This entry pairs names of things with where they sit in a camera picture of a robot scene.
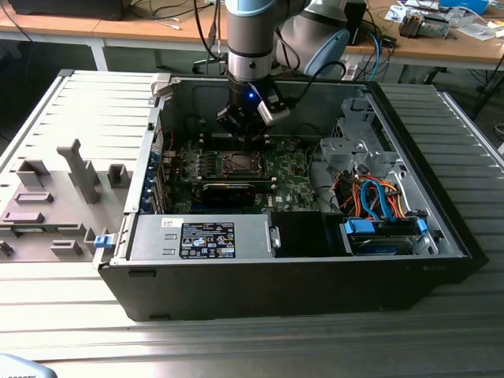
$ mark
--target motherboard chip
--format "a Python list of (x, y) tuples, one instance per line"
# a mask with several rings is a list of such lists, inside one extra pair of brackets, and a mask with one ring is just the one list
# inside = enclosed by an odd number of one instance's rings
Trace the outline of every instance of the motherboard chip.
[(259, 153), (242, 152), (223, 154), (223, 174), (227, 176), (261, 176), (262, 163)]

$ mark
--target wooden desk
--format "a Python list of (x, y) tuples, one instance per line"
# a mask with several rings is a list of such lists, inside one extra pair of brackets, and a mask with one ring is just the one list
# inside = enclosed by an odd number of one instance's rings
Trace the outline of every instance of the wooden desk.
[[(105, 46), (149, 48), (155, 50), (199, 50), (203, 46), (199, 39), (192, 12), (180, 16), (178, 24), (182, 30), (174, 30), (154, 20), (144, 20), (129, 15), (123, 21), (96, 20), (79, 17), (52, 16), (20, 16), (14, 13), (7, 0), (9, 15), (37, 42), (74, 43), (87, 45), (92, 49), (97, 68), (107, 70), (103, 53)], [(152, 0), (153, 7), (176, 4), (179, 0)], [(398, 34), (398, 23), (385, 21), (386, 9), (394, 4), (394, 0), (369, 0), (371, 13), (377, 25), (384, 33), (398, 40), (397, 47), (391, 58), (392, 63), (404, 65), (426, 65), (442, 67), (458, 67), (467, 69), (494, 69), (504, 52), (501, 39), (491, 39), (481, 42), (452, 29), (448, 39), (419, 38), (406, 39)], [(147, 4), (140, 4), (137, 13), (149, 16)], [(181, 13), (192, 9), (191, 2), (185, 6), (174, 7), (160, 12), (160, 16)], [(213, 19), (213, 7), (200, 11), (203, 32), (208, 33)], [(225, 44), (227, 38), (226, 10), (222, 9), (222, 36)], [(503, 10), (491, 8), (484, 16), (504, 17)], [(25, 37), (0, 11), (0, 39), (25, 40)], [(348, 46), (345, 50), (347, 60), (354, 62), (367, 59), (373, 52), (369, 41), (359, 46)]]

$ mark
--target sticker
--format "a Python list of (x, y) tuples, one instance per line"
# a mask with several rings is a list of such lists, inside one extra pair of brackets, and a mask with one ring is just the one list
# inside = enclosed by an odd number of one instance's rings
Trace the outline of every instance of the sticker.
[(161, 219), (161, 227), (182, 227), (183, 218), (163, 218)]
[(235, 224), (181, 223), (180, 258), (235, 258)]

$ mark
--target blue clip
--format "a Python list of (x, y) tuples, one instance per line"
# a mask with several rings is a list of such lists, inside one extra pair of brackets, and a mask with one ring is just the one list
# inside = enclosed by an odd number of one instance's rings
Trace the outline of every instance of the blue clip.
[(113, 238), (110, 235), (99, 235), (94, 238), (94, 248), (113, 248)]
[(420, 231), (420, 233), (422, 235), (425, 234), (428, 230), (427, 224), (425, 223), (425, 220), (423, 220), (423, 219), (417, 220), (417, 227), (418, 227), (418, 231)]
[(374, 234), (375, 226), (369, 219), (349, 219), (345, 222), (345, 231), (351, 234)]

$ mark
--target side panel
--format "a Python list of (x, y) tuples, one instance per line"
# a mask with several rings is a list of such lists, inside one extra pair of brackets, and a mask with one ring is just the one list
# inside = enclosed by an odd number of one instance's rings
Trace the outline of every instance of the side panel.
[(460, 280), (461, 260), (105, 266), (135, 321), (300, 316), (408, 309)]

